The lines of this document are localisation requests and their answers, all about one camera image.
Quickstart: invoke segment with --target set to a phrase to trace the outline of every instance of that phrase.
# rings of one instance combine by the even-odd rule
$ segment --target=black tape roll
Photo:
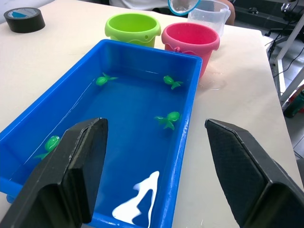
[[[4,17],[13,32],[35,32],[45,27],[41,11],[36,8],[11,9],[4,13]]]

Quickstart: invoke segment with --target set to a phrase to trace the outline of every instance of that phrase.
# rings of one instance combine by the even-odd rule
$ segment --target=clear plastic container
[[[188,22],[206,25],[223,35],[224,24],[231,14],[228,5],[215,0],[202,0],[188,15]]]

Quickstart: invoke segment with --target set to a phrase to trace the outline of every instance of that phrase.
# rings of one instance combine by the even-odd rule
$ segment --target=pink bucket
[[[165,50],[199,56],[203,59],[200,76],[204,74],[213,50],[219,48],[219,36],[213,29],[194,23],[167,26],[162,35]]]

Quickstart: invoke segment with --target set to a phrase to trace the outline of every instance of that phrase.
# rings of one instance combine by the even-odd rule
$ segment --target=bucket handle
[[[181,49],[180,49],[180,47],[175,47],[175,48],[173,49],[173,51],[174,51],[174,52],[181,52]]]

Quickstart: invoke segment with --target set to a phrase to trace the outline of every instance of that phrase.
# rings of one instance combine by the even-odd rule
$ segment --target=table surface
[[[56,0],[40,9],[46,23],[41,31],[17,34],[7,23],[0,24],[0,131],[106,38],[110,16],[131,11],[75,0]],[[186,21],[146,13],[162,29]],[[249,130],[303,188],[261,37],[257,30],[225,26],[220,47],[211,56],[194,101],[174,228],[238,228],[216,175],[206,118]],[[160,37],[155,47],[164,48]],[[0,219],[8,207],[1,193]]]

